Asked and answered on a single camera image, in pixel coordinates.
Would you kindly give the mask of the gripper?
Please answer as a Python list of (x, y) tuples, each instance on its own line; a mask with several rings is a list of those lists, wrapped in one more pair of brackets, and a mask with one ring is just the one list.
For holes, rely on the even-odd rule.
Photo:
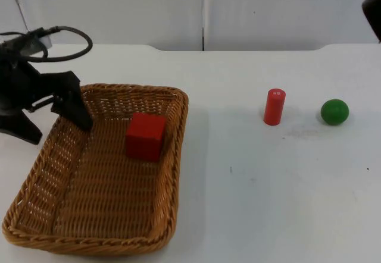
[(93, 126), (82, 99), (80, 80), (72, 72), (38, 72), (30, 56), (1, 49), (1, 133), (37, 145), (42, 133), (22, 110), (35, 112), (52, 104), (51, 112), (74, 123), (83, 131)]

